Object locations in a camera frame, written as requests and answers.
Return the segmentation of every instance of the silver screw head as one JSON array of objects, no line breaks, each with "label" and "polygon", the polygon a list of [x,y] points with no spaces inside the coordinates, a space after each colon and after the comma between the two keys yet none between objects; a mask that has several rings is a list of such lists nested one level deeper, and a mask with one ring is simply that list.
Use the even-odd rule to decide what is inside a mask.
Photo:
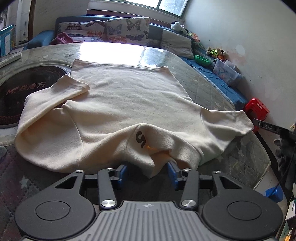
[{"label": "silver screw head", "polygon": [[195,202],[194,200],[187,199],[187,200],[182,201],[181,204],[182,204],[184,207],[193,207],[193,206],[196,205],[196,202]]},{"label": "silver screw head", "polygon": [[114,200],[107,199],[107,200],[102,201],[101,204],[104,207],[113,207],[113,206],[115,206],[116,202]]}]

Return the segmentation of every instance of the bed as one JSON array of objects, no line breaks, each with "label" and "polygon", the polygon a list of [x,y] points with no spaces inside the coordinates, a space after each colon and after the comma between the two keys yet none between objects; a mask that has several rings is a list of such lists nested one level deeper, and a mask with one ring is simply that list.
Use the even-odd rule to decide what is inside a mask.
[{"label": "bed", "polygon": [[[73,43],[29,49],[22,52],[22,62],[16,61],[0,69],[0,84],[20,69],[60,63],[71,66],[74,59],[91,62],[168,66],[193,102],[210,110],[235,111],[234,106],[209,81],[176,55],[162,49],[115,44]],[[269,157],[251,132],[235,138],[226,151],[198,168],[204,175],[220,170],[239,182],[254,188],[270,165]],[[147,179],[138,169],[132,172],[119,200],[178,200],[163,168],[156,177]],[[20,157],[13,142],[0,143],[0,240],[20,239],[14,222],[14,211],[20,202],[65,176],[34,166]]]},{"label": "bed", "polygon": [[186,57],[181,57],[181,59],[190,65],[195,71],[201,74],[213,87],[215,87],[221,95],[224,96],[230,104],[232,104],[235,109],[242,110],[244,106],[248,103],[246,97],[236,88],[228,86],[222,79],[215,75],[209,69],[199,65],[195,60],[190,60]]}]

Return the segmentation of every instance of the black circular mat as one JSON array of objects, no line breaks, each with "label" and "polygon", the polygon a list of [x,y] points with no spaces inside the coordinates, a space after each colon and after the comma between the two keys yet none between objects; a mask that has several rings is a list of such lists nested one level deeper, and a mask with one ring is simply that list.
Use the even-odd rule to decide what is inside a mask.
[{"label": "black circular mat", "polygon": [[65,74],[56,66],[36,66],[6,80],[0,85],[0,128],[16,126],[26,97],[52,86]]}]

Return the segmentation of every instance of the pink cloth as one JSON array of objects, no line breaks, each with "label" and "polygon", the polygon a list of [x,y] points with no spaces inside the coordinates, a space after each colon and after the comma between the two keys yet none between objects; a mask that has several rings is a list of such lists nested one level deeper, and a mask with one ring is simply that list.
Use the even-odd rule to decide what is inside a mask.
[{"label": "pink cloth", "polygon": [[83,43],[83,41],[73,41],[71,37],[68,36],[65,32],[62,32],[56,36],[49,44],[70,44],[70,43]]}]

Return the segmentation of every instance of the red stool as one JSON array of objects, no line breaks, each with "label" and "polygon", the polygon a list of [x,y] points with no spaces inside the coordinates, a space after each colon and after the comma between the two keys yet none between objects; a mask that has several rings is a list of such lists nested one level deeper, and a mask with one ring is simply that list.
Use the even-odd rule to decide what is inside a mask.
[{"label": "red stool", "polygon": [[[264,121],[267,114],[269,113],[269,110],[259,99],[253,98],[245,105],[244,112],[250,118],[250,120],[258,119]],[[255,127],[253,132],[256,133],[258,129],[258,127]]]}]

